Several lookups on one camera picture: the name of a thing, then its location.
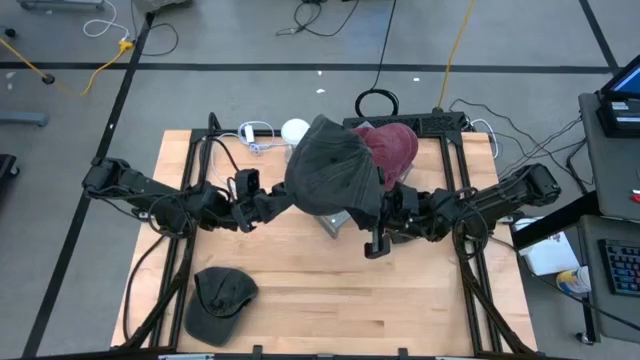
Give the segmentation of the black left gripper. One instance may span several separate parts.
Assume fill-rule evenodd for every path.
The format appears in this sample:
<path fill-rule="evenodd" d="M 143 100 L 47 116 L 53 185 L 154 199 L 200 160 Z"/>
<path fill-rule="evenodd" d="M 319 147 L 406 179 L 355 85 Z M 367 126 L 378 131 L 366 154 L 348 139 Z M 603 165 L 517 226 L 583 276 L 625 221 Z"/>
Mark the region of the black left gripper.
<path fill-rule="evenodd" d="M 231 214 L 238 228 L 248 233 L 255 229 L 254 222 L 269 223 L 291 206 L 295 197 L 284 182 L 272 186 L 272 196 L 260 187 L 259 171 L 244 169 L 234 177 L 235 198 Z"/>

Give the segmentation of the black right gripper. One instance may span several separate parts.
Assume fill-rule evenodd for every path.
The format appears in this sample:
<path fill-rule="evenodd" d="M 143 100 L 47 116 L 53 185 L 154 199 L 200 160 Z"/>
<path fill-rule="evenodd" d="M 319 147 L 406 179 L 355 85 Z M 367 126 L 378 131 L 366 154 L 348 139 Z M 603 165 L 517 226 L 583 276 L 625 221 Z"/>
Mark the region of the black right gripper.
<path fill-rule="evenodd" d="M 378 217 L 365 227 L 372 240 L 364 245 L 364 254 L 367 259 L 380 258 L 390 252 L 391 244 L 419 238 L 439 242 L 452 227 L 452 192 L 441 188 L 418 192 L 397 184 L 383 196 Z"/>

